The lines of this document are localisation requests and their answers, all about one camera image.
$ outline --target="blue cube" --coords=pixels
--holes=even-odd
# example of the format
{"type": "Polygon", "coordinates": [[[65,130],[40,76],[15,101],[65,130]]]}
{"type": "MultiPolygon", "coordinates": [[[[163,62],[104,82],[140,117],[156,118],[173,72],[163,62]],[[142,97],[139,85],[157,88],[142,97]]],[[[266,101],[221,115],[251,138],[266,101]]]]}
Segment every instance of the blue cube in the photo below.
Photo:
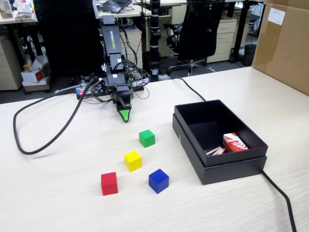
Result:
{"type": "Polygon", "coordinates": [[[149,175],[149,186],[156,193],[160,193],[169,186],[169,176],[161,169],[158,169],[149,175]]]}

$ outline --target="green cube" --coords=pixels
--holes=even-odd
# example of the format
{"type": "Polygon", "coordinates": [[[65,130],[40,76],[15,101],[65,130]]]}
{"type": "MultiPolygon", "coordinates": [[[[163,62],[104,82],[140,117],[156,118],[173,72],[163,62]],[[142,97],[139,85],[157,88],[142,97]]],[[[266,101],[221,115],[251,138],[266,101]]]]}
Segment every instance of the green cube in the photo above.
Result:
{"type": "Polygon", "coordinates": [[[150,130],[140,132],[140,143],[144,147],[149,147],[155,144],[155,135],[150,130]]]}

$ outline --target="white label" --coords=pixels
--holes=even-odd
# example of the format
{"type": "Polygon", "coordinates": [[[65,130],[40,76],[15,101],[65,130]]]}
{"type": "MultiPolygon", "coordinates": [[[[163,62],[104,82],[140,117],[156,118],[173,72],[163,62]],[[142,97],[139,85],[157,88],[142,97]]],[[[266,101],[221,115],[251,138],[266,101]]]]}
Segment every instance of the white label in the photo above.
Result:
{"type": "Polygon", "coordinates": [[[273,22],[273,23],[281,26],[282,23],[283,23],[283,20],[284,20],[284,16],[285,16],[284,11],[280,11],[280,10],[277,10],[275,8],[271,8],[269,16],[268,16],[268,20],[270,22],[273,22]]]}

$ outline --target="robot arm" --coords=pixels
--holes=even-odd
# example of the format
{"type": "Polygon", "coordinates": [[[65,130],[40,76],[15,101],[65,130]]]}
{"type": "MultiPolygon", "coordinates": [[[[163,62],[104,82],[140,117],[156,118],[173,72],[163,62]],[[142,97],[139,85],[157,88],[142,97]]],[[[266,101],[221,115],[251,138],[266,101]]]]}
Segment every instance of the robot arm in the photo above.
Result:
{"type": "Polygon", "coordinates": [[[134,92],[129,83],[129,72],[121,63],[124,56],[120,31],[113,15],[103,16],[101,29],[105,50],[105,73],[102,77],[103,83],[96,86],[96,91],[100,96],[110,94],[123,121],[128,122],[134,92]]]}

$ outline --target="chair base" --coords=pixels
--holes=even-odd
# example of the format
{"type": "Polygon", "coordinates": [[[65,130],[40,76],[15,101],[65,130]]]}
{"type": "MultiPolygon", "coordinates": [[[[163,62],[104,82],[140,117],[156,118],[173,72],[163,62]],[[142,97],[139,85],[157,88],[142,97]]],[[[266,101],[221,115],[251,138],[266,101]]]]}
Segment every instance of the chair base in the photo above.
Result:
{"type": "Polygon", "coordinates": [[[192,69],[194,67],[206,68],[206,69],[209,69],[209,70],[211,70],[212,72],[215,73],[215,70],[213,70],[211,67],[207,66],[206,61],[204,61],[204,60],[198,60],[198,61],[193,62],[193,60],[191,59],[189,62],[186,61],[186,60],[184,60],[184,61],[187,62],[187,64],[176,64],[176,65],[170,66],[168,69],[166,69],[166,74],[170,75],[170,73],[173,70],[189,69],[188,76],[192,76],[192,69]]]}

